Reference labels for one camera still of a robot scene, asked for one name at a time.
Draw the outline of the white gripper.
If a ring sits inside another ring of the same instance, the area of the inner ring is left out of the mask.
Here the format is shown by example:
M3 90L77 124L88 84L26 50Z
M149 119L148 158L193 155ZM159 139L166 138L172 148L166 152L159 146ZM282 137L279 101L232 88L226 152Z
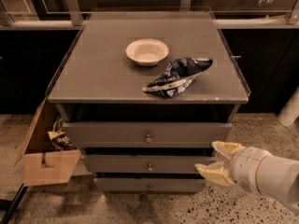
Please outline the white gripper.
M209 165L195 164L195 169L206 180L228 187L233 182L242 190L251 194L260 194L256 175L262 160L270 155L264 149L243 147L239 143L214 141L214 149L229 160L229 171L223 161Z

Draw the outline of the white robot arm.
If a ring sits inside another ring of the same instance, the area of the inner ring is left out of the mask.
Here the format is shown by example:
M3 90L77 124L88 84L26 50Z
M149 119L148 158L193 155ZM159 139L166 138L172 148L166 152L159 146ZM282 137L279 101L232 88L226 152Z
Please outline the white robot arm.
M236 185L247 193L269 197L299 214L299 161L238 143L215 141L212 146L221 157L209 165L194 165L204 179L224 187Z

